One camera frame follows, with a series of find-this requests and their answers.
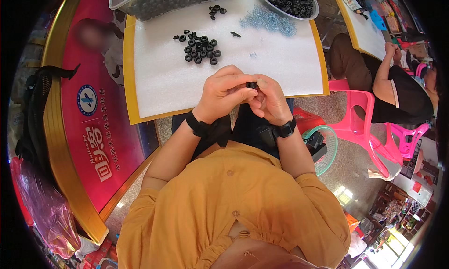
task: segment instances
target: pink stool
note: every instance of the pink stool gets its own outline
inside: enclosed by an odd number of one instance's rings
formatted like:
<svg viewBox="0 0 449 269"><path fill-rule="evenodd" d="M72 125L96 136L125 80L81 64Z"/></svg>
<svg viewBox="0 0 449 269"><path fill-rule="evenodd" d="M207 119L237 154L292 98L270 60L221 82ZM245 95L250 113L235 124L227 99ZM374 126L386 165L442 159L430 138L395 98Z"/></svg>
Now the pink stool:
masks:
<svg viewBox="0 0 449 269"><path fill-rule="evenodd" d="M427 130L429 130L429 124L422 124L414 130L407 130L399 125L391 124L391 131L399 138L399 151L402 157L408 159L413 158L416 143ZM407 142L407 136L413 136L410 143Z"/></svg>
<svg viewBox="0 0 449 269"><path fill-rule="evenodd" d="M400 165L402 165L403 159L394 143L391 134L391 124L387 124L387 142L385 145L382 145L370 132L374 109L374 95L370 92L349 90L346 80L329 81L329 90L346 92L347 94L346 115L339 123L329 124L329 126L334 129L337 137L362 146L368 152L371 160L373 160L374 165L376 165L381 174L385 178L389 178L390 173L377 154ZM355 106L360 106L365 110L365 120L362 120L356 114L354 110Z"/></svg>

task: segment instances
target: pink plastic bag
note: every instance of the pink plastic bag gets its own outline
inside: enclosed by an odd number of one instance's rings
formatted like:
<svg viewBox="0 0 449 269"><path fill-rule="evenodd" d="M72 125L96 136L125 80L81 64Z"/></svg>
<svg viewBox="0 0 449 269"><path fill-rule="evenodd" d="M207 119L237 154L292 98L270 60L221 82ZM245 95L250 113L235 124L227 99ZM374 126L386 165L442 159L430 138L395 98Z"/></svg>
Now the pink plastic bag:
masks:
<svg viewBox="0 0 449 269"><path fill-rule="evenodd" d="M68 202L27 161L14 157L11 170L42 239L54 253L69 259L80 248L81 242Z"/></svg>

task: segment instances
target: gray bowl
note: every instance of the gray bowl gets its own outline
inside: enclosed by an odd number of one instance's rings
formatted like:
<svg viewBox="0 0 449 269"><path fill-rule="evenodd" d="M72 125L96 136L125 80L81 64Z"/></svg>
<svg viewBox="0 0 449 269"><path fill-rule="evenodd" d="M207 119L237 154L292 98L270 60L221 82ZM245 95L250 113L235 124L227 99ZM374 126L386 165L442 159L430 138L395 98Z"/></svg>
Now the gray bowl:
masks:
<svg viewBox="0 0 449 269"><path fill-rule="evenodd" d="M285 13L281 9L279 9L276 6L274 6L273 4L271 4L270 1L268 1L268 0L260 0L261 3L265 4L265 6L268 7L270 10L272 10L273 12L276 12L277 14L279 14L281 16L287 16L292 19L299 19L302 21L310 21L312 19L315 19L318 16L318 12L319 12L318 2L317 2L317 0L312 0L312 1L313 1L313 8L312 8L313 14L311 15L311 17L310 18L297 18L295 16Z"/></svg>

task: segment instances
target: mustard yellow shirt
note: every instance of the mustard yellow shirt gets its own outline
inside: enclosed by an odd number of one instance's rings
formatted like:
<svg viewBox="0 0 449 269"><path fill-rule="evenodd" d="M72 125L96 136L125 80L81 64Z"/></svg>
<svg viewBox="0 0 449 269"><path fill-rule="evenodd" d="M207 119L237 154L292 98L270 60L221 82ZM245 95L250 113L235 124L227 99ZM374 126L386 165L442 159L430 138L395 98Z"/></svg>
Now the mustard yellow shirt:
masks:
<svg viewBox="0 0 449 269"><path fill-rule="evenodd" d="M119 268L209 268L229 245L238 220L252 239L336 267L351 242L348 223L317 176L293 179L278 159L229 142L188 164L160 191L142 190L117 243Z"/></svg>

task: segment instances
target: red basket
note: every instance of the red basket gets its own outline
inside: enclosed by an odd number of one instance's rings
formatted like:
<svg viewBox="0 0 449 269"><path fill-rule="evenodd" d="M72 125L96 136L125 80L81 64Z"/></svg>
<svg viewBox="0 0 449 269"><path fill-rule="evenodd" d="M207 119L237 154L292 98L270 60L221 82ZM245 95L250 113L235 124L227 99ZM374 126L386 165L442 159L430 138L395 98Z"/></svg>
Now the red basket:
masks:
<svg viewBox="0 0 449 269"><path fill-rule="evenodd" d="M296 126L301 134L319 125L325 125L323 118L303 110L302 108L293 109L293 117L296 119Z"/></svg>

